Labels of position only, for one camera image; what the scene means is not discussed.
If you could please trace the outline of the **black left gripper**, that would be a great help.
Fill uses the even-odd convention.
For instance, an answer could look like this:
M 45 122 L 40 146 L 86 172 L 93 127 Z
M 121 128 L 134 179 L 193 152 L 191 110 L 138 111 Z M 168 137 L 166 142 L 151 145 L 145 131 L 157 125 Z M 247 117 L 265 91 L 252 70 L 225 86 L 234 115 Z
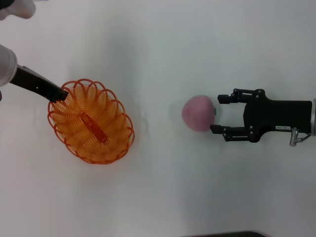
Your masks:
M 10 83 L 34 92 L 45 99 L 50 99 L 52 103 L 64 101 L 65 97 L 69 94 L 68 91 L 55 85 L 33 70 L 20 65 L 18 65 L 16 73 Z

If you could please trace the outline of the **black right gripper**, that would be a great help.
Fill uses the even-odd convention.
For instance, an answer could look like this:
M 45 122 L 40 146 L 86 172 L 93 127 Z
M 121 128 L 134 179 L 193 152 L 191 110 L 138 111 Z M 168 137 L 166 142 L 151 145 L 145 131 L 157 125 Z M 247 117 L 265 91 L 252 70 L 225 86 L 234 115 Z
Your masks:
M 226 142 L 249 141 L 256 143 L 272 131 L 305 133 L 312 136 L 312 101 L 272 100 L 263 89 L 235 88 L 231 95 L 218 95 L 220 104 L 245 103 L 244 127 L 213 124 L 213 134 L 221 134 Z

